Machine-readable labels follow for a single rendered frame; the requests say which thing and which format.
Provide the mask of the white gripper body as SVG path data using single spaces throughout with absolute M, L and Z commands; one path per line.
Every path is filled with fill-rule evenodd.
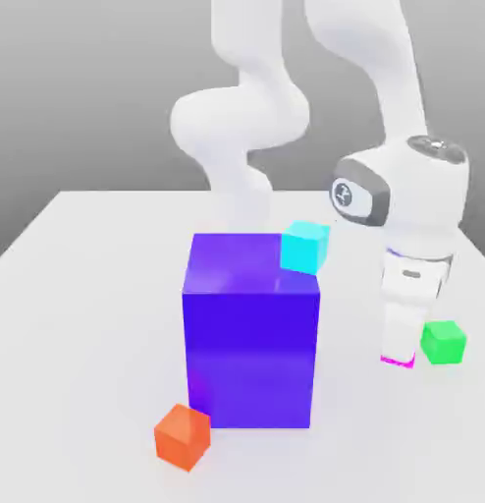
M 454 257 L 411 257 L 386 251 L 381 279 L 385 306 L 429 307 L 448 281 Z

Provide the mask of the small green cube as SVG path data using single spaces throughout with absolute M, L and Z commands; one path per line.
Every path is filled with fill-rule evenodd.
M 431 364 L 459 364 L 466 342 L 466 334 L 454 321 L 430 321 L 424 325 L 420 347 Z

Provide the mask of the small cyan cube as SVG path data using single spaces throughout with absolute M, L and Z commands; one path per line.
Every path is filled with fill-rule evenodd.
M 293 222 L 281 235 L 280 266 L 316 275 L 328 252 L 330 226 L 309 221 Z

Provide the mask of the small orange cube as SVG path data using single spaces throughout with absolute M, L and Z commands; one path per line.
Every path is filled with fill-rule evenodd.
M 190 472 L 211 445 L 210 416 L 176 404 L 155 425 L 154 438 L 158 458 Z

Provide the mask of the large purple box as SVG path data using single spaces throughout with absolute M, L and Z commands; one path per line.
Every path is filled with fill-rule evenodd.
M 218 429 L 310 426 L 320 289 L 278 234 L 196 233 L 182 290 L 189 406 Z

